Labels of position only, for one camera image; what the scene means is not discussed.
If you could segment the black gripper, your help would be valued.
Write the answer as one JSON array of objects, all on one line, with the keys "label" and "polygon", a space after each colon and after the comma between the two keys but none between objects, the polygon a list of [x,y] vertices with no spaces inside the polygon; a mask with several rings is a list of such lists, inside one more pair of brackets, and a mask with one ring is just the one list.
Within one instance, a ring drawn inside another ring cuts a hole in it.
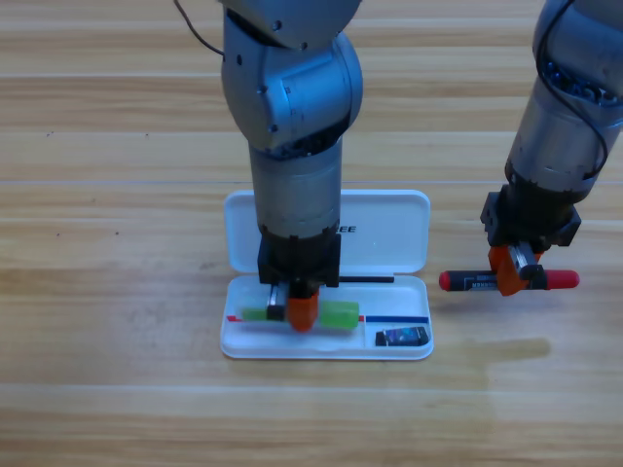
[{"label": "black gripper", "polygon": [[503,297],[515,295],[545,276],[539,263],[553,246],[568,247],[581,218],[575,205],[582,194],[536,186],[503,186],[488,193],[482,213],[489,263]]},{"label": "black gripper", "polygon": [[259,279],[271,286],[269,320],[287,320],[298,333],[308,332],[318,316],[319,290],[340,282],[341,236],[321,233],[288,238],[263,233],[257,258]]}]

